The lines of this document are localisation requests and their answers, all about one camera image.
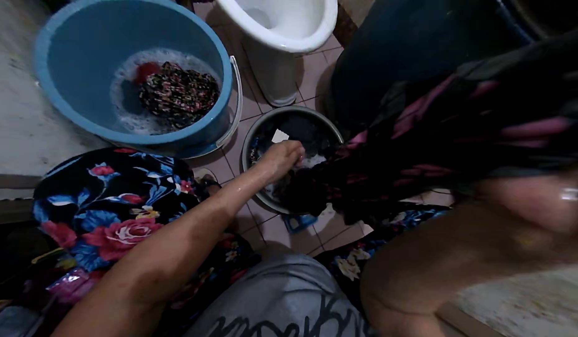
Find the laundry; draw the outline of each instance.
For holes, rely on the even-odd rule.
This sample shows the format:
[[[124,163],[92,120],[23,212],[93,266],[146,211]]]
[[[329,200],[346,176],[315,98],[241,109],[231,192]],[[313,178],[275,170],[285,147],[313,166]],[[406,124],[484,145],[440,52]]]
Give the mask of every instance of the laundry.
[[[184,70],[178,64],[154,62],[139,66],[135,83],[140,84],[143,108],[162,118],[162,126],[177,131],[199,121],[214,106],[220,90],[210,74]]]
[[[371,226],[432,188],[577,164],[578,31],[396,83],[375,122],[328,159],[296,172],[282,202],[312,215],[332,203],[347,223]]]
[[[263,189],[263,192],[272,200],[283,198],[285,189],[291,184],[295,172],[324,162],[325,156],[332,154],[334,146],[338,144],[336,137],[327,128],[318,124],[315,118],[307,118],[299,114],[280,115],[261,125],[258,134],[253,138],[249,149],[251,165],[255,165],[264,152],[274,145],[274,137],[278,137],[278,131],[288,135],[289,140],[300,141],[306,150],[306,155],[301,165],[295,167],[283,179]]]

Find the white paper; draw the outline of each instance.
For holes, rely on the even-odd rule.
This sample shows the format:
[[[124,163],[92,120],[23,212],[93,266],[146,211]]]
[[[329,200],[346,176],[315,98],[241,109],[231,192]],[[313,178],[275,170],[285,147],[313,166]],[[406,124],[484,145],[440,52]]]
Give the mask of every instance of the white paper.
[[[288,140],[289,139],[289,135],[284,133],[283,131],[276,129],[276,132],[274,133],[274,137],[272,137],[272,142],[273,143],[280,143],[283,140]]]

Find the concrete wall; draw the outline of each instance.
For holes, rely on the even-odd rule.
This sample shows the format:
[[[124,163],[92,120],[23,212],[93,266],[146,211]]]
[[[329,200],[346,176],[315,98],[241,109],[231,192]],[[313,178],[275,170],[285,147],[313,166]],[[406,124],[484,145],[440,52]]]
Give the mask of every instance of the concrete wall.
[[[108,146],[61,117],[38,87],[33,43],[47,18],[39,0],[0,0],[0,173],[43,175]]]

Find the soapy water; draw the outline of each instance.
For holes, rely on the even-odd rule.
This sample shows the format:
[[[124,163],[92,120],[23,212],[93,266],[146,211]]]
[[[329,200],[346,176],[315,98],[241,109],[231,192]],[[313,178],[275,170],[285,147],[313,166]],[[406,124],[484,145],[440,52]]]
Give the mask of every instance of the soapy water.
[[[160,118],[150,113],[139,102],[139,87],[133,83],[137,68],[148,62],[162,65],[166,61],[178,64],[184,70],[194,70],[202,74],[210,74],[220,90],[220,76],[201,59],[177,50],[154,48],[142,50],[131,55],[114,72],[110,85],[110,100],[113,113],[120,124],[132,134],[158,135],[169,133],[169,127],[161,125]]]

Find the pink floor tile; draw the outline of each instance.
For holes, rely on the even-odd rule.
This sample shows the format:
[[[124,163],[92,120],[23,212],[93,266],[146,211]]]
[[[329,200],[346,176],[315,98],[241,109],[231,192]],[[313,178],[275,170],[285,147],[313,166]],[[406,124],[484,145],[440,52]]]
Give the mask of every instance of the pink floor tile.
[[[320,213],[318,221],[314,224],[314,228],[318,237],[320,237],[320,241],[326,243],[333,237],[341,234],[341,232],[351,228],[351,226],[345,225],[343,217],[337,214],[330,204],[327,204],[327,208]]]
[[[249,211],[247,204],[243,205],[239,212],[237,212],[235,221],[237,226],[235,230],[239,234],[243,234],[256,226],[254,216]]]
[[[220,41],[224,45],[226,52],[229,55],[232,55],[233,54],[233,43],[231,43],[231,40],[228,38],[228,35],[226,34],[225,27],[212,27],[212,30],[214,30],[214,33],[216,33],[216,35],[218,35],[218,37],[220,38]]]
[[[325,114],[324,111],[324,95],[320,95],[314,98],[310,98],[306,101],[306,106],[312,110],[318,111]]]
[[[220,149],[210,153],[209,155],[195,159],[187,159],[185,161],[189,164],[189,167],[194,170],[206,168],[212,171],[219,183],[227,182],[235,177],[233,171],[231,171],[231,167],[228,165],[228,162],[224,157],[224,153]]]
[[[241,234],[241,236],[249,242],[249,245],[251,245],[252,249],[255,251],[266,247],[266,242],[262,238],[262,234],[260,234],[258,227],[248,230]]]
[[[408,203],[417,203],[417,204],[423,204],[424,203],[424,201],[422,200],[422,195],[416,195],[415,197],[403,199],[400,201],[408,202]]]
[[[251,70],[251,68],[246,68],[243,71],[243,73],[245,74],[249,86],[252,89],[252,92],[254,93],[255,100],[258,102],[259,110],[262,111],[262,113],[266,113],[274,109],[272,106],[270,106],[270,104],[268,104],[268,101],[266,101],[266,99],[264,98],[264,95],[262,94],[262,89],[259,88],[259,84],[256,81],[254,73]]]
[[[195,2],[193,9],[195,14],[207,23],[208,14],[214,9],[214,5],[211,2]]]
[[[241,173],[241,151],[243,150],[243,142],[245,142],[245,137],[248,135],[249,129],[258,118],[258,116],[255,116],[239,122],[239,127],[233,136],[233,140],[223,148],[228,164],[231,165],[231,170],[235,176]]]
[[[272,219],[278,215],[277,211],[274,211],[268,206],[262,206],[260,203],[256,202],[254,199],[250,199],[248,201],[249,210],[252,212],[254,216],[255,222],[257,224],[261,224],[266,220]]]
[[[318,254],[322,254],[323,252],[324,252],[324,248],[318,247],[318,248],[314,249],[314,251],[309,252],[308,255],[311,257],[316,257]]]
[[[249,86],[247,80],[248,72],[245,69],[240,70],[241,73],[241,86],[243,87],[243,113],[241,115],[241,120],[248,119],[251,117],[259,116],[262,112],[259,109],[258,102],[255,100],[254,92]],[[233,86],[233,93],[231,94],[231,101],[229,106],[233,111],[237,107],[237,88]]]
[[[323,73],[329,64],[322,53],[297,58],[297,86],[304,100],[321,95],[325,88],[318,88]]]
[[[249,61],[245,50],[243,50],[243,31],[235,24],[225,26],[224,31],[231,42],[232,54],[230,55],[235,56],[240,69],[247,68],[249,66]]]
[[[208,15],[205,19],[205,22],[210,27],[230,25],[231,23],[233,23],[233,20],[230,17],[228,17],[228,15],[226,15],[226,13],[222,10],[222,8],[220,8],[220,6],[218,6],[216,2],[211,4],[212,9],[210,10],[210,12],[208,12]]]
[[[259,225],[259,228],[267,243],[276,242],[302,254],[308,254],[321,246],[320,240],[312,227],[308,227],[297,234],[289,234],[280,216],[266,221]]]
[[[435,189],[422,194],[422,200],[425,204],[450,206],[453,203],[453,196],[449,189]]]
[[[327,243],[324,243],[323,247],[325,251],[331,251],[333,249],[349,245],[353,241],[357,241],[362,237],[364,237],[364,234],[362,233],[360,226],[355,225],[332,238],[332,240],[328,241]]]
[[[317,50],[314,50],[312,53],[317,53],[319,51],[335,49],[335,48],[339,48],[339,47],[341,47],[341,43],[339,43],[337,41],[337,38],[334,37],[334,34],[332,34],[332,35],[330,35],[329,39],[323,44],[322,47],[318,48]]]
[[[297,91],[297,97],[295,98],[295,102],[296,103],[303,102],[303,96],[301,96],[301,93],[299,92],[299,87],[297,86],[297,83],[295,84],[295,90]]]
[[[343,52],[343,48],[331,49],[323,52],[324,57],[329,64],[337,62],[339,55]]]
[[[304,101],[306,103],[306,107],[312,109],[312,110],[316,110],[316,99],[315,98],[310,98],[307,101]]]

